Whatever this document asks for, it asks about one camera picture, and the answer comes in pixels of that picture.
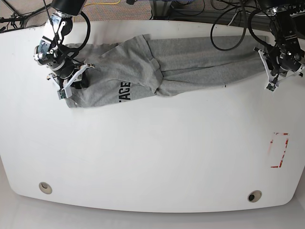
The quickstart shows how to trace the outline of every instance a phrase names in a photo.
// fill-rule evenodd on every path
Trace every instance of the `metal grommet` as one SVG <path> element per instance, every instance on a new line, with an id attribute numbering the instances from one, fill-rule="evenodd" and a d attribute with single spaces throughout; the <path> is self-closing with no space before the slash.
<path id="1" fill-rule="evenodd" d="M 45 182 L 41 182 L 39 184 L 39 189 L 41 192 L 43 192 L 44 194 L 51 194 L 52 193 L 52 188 L 50 185 L 48 185 Z"/>
<path id="2" fill-rule="evenodd" d="M 257 190 L 257 191 L 251 192 L 251 193 L 248 195 L 248 201 L 251 202 L 251 203 L 255 203 L 255 202 L 257 202 L 261 197 L 262 197 L 262 192 Z"/>

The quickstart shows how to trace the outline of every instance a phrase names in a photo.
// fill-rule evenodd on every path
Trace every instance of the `gray fabric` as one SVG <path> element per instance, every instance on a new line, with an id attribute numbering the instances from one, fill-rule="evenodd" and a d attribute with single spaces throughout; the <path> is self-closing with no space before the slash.
<path id="1" fill-rule="evenodd" d="M 214 41 L 229 48 L 239 38 Z M 90 86 L 72 89 L 66 101 L 69 107 L 103 106 L 234 83 L 264 71 L 254 47 L 262 48 L 251 36 L 229 52 L 216 50 L 209 37 L 146 41 L 137 36 L 121 44 L 86 45 L 78 59 L 96 66 L 87 70 Z"/>

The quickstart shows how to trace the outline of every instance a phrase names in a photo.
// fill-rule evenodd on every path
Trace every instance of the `white table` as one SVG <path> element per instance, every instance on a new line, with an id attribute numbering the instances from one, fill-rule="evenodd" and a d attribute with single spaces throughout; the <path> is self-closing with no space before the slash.
<path id="1" fill-rule="evenodd" d="M 97 44 L 139 34 L 208 36 L 211 27 L 174 21 L 91 25 L 89 43 Z M 82 42 L 85 30 L 75 23 L 65 42 Z M 144 212 L 264 208 L 292 198 L 305 165 L 305 79 L 287 80 L 271 93 L 262 74 L 172 98 L 69 109 L 46 81 L 50 71 L 33 60 L 41 34 L 42 28 L 0 34 L 0 155 L 17 194 Z M 215 35 L 236 34 L 241 28 L 215 29 Z M 279 165 L 286 138 L 283 165 L 271 168 Z M 40 182 L 50 184 L 52 194 L 42 193 Z M 255 190 L 263 196 L 250 203 Z"/>

